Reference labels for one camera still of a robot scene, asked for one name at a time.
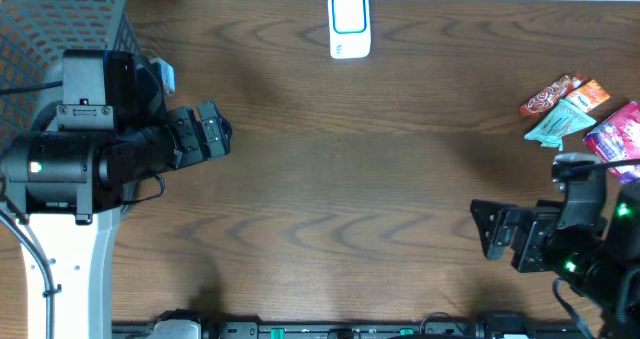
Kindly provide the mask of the teal snack wrapper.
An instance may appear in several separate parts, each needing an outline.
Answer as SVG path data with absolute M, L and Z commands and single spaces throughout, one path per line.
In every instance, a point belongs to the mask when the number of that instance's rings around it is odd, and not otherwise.
M 593 126 L 596 120 L 576 105 L 561 99 L 531 131 L 525 140 L 538 141 L 541 147 L 564 149 L 563 138 Z

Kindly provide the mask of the brown orange snack bar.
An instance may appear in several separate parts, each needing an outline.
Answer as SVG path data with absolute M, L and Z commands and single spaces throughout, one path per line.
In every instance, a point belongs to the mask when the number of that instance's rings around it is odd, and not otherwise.
M 538 117 L 551 110 L 560 99 L 582 86 L 587 79 L 587 76 L 578 72 L 566 74 L 521 105 L 518 113 L 523 117 Z

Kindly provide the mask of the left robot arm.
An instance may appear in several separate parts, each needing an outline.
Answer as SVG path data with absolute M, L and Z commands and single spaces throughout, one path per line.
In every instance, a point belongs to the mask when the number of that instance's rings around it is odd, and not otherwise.
M 227 155 L 216 104 L 168 109 L 160 65 L 68 50 L 62 94 L 1 160 L 1 220 L 22 245 L 32 338 L 112 334 L 112 257 L 127 189 Z

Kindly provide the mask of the small orange box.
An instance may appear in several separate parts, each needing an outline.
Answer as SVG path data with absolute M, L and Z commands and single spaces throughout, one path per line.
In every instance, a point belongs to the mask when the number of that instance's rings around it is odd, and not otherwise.
M 589 113 L 609 98 L 610 94 L 596 80 L 587 82 L 565 97 L 568 102 L 584 113 Z

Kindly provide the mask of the red purple snack packet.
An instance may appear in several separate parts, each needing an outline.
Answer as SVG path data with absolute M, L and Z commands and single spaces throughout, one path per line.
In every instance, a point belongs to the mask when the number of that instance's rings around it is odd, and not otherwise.
M 597 125 L 584 138 L 603 162 L 639 158 L 639 104 L 629 102 Z

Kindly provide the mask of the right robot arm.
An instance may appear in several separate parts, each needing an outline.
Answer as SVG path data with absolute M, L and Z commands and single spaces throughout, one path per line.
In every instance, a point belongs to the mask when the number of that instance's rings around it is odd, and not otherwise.
M 484 256 L 509 246 L 520 273 L 553 272 L 603 312 L 618 338 L 639 336 L 639 186 L 626 185 L 610 220 L 601 216 L 606 190 L 593 179 L 567 183 L 565 200 L 533 207 L 474 199 L 470 212 Z

